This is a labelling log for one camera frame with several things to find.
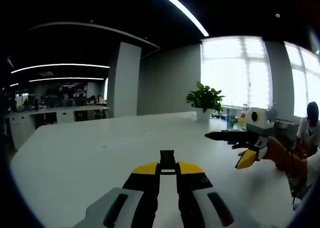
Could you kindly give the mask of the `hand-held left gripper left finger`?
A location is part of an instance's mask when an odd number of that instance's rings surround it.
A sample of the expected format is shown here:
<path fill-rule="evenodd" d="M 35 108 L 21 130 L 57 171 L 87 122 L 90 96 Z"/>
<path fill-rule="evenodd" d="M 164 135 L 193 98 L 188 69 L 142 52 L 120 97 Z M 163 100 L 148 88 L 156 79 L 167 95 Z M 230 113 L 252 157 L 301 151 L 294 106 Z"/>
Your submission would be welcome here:
<path fill-rule="evenodd" d="M 158 209 L 160 164 L 135 168 L 124 185 L 114 187 L 86 209 L 75 228 L 151 228 Z"/>

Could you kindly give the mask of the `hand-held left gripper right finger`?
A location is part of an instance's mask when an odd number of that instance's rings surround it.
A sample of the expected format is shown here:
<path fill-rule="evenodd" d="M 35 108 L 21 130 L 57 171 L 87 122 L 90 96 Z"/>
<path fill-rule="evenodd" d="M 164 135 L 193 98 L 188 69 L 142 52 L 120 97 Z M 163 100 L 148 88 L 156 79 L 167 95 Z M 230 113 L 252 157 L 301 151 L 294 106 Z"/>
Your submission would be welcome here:
<path fill-rule="evenodd" d="M 185 228 L 226 228 L 234 217 L 204 170 L 179 161 L 176 164 L 178 208 Z"/>

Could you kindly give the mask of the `person's right hand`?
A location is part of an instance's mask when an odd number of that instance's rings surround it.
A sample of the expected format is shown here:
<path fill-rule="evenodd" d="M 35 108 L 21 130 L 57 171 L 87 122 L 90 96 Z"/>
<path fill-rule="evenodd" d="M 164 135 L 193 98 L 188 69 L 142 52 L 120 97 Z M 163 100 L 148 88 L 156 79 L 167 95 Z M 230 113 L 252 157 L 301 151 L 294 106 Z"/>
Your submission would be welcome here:
<path fill-rule="evenodd" d="M 266 146 L 257 152 L 256 160 L 273 161 L 277 168 L 286 172 L 295 172 L 299 167 L 297 157 L 289 153 L 274 137 L 269 136 Z"/>

